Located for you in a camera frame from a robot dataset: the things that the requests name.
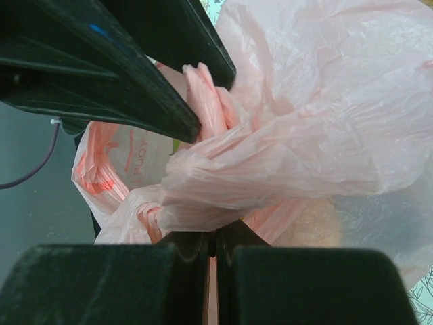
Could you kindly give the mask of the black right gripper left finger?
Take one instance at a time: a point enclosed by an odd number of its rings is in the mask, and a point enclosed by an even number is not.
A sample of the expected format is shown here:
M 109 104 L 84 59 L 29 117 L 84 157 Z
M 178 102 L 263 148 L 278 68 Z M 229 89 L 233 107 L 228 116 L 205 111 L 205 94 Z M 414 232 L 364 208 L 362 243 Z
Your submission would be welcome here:
M 209 236 L 44 245 L 1 288 L 2 324 L 203 324 Z

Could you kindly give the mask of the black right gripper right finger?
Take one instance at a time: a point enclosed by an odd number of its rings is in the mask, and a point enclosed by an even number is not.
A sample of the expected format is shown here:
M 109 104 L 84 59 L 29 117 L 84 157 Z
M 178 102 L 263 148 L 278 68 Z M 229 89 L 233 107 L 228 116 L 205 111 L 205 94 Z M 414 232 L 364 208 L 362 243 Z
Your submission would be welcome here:
M 245 223 L 216 231 L 221 324 L 416 324 L 383 253 L 276 248 Z

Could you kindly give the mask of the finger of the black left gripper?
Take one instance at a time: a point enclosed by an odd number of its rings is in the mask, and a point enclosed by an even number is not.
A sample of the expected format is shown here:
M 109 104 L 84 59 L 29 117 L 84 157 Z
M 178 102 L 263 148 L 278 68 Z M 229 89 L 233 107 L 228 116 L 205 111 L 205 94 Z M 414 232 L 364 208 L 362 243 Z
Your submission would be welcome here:
M 100 1 L 1 2 L 1 101 L 193 142 L 200 122 Z
M 230 90 L 236 67 L 199 1 L 103 1 L 143 52 L 182 71 L 184 65 L 207 65 L 214 84 Z

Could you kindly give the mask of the pink plastic bag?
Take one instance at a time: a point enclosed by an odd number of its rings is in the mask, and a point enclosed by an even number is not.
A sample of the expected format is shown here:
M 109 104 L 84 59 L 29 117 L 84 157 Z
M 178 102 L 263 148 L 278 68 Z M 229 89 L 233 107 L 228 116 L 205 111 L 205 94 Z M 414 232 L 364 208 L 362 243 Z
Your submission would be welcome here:
M 195 144 L 92 122 L 72 181 L 99 244 L 150 244 L 242 219 L 272 244 L 330 200 L 337 247 L 386 253 L 407 288 L 432 264 L 432 10 L 420 1 L 226 1 L 231 90 L 205 64 L 160 68 Z

